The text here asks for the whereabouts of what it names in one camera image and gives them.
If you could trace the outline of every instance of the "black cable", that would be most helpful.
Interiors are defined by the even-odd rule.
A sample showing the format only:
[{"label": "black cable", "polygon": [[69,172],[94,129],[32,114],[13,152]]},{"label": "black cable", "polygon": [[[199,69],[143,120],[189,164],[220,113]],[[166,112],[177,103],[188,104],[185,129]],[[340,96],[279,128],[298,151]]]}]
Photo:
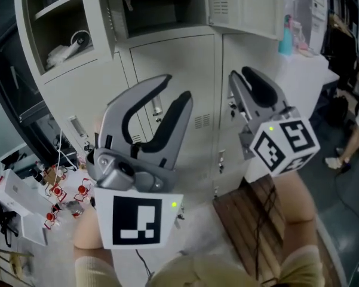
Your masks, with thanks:
[{"label": "black cable", "polygon": [[336,194],[337,194],[337,196],[339,197],[339,200],[341,201],[341,203],[342,203],[346,208],[348,208],[348,209],[357,217],[357,219],[358,219],[358,221],[359,221],[359,214],[358,214],[358,212],[357,212],[356,210],[354,210],[354,208],[353,208],[352,206],[350,206],[347,202],[344,201],[344,199],[342,198],[341,193],[340,193],[340,191],[339,191],[339,189],[338,189],[338,186],[337,186],[337,178],[338,178],[340,175],[342,175],[343,173],[345,173],[346,171],[348,171],[348,170],[342,170],[340,173],[338,173],[338,174],[335,176],[334,180],[333,180],[333,185],[335,186]]},{"label": "black cable", "polygon": [[272,208],[275,205],[275,199],[276,199],[276,188],[275,185],[272,186],[271,190],[269,191],[269,194],[267,196],[267,199],[265,200],[264,204],[263,204],[263,208],[264,208],[264,213],[260,212],[259,217],[257,219],[257,223],[256,223],[256,229],[255,229],[255,242],[256,242],[256,246],[255,246],[255,276],[256,276],[256,280],[259,280],[259,248],[260,248],[260,231],[262,229],[262,227],[264,226],[264,224],[267,222],[268,218],[269,218],[269,213],[272,210]]},{"label": "black cable", "polygon": [[140,260],[142,260],[143,262],[143,265],[145,265],[145,269],[146,269],[146,273],[148,274],[148,277],[150,278],[151,277],[151,272],[150,272],[150,269],[146,263],[146,261],[143,259],[143,257],[139,254],[138,250],[136,249],[136,253],[138,255],[138,257],[140,258]]}]

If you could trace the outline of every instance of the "gray floor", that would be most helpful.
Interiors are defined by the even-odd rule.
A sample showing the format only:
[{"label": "gray floor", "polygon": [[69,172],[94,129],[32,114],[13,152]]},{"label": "gray floor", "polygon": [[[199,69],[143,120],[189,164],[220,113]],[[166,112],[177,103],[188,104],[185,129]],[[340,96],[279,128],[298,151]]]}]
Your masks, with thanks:
[{"label": "gray floor", "polygon": [[[359,219],[339,200],[335,189],[337,171],[323,163],[334,156],[336,146],[345,146],[348,138],[343,129],[322,122],[316,132],[320,152],[300,171],[314,197],[319,216],[339,253],[347,279],[359,262]],[[359,155],[352,160],[352,169],[336,178],[337,189],[344,201],[359,214]]]}]

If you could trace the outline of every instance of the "ventilation slot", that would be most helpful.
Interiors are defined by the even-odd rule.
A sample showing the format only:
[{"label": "ventilation slot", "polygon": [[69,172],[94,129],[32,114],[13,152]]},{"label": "ventilation slot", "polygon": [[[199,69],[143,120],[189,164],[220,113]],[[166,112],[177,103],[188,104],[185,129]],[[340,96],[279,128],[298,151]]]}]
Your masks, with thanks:
[{"label": "ventilation slot", "polygon": [[195,128],[196,129],[202,128],[202,116],[195,117]]},{"label": "ventilation slot", "polygon": [[210,114],[203,115],[203,127],[208,127],[210,125]]},{"label": "ventilation slot", "polygon": [[213,0],[214,14],[228,14],[228,0]]},{"label": "ventilation slot", "polygon": [[139,135],[132,136],[131,138],[132,138],[134,144],[142,141],[141,136],[139,136]]}]

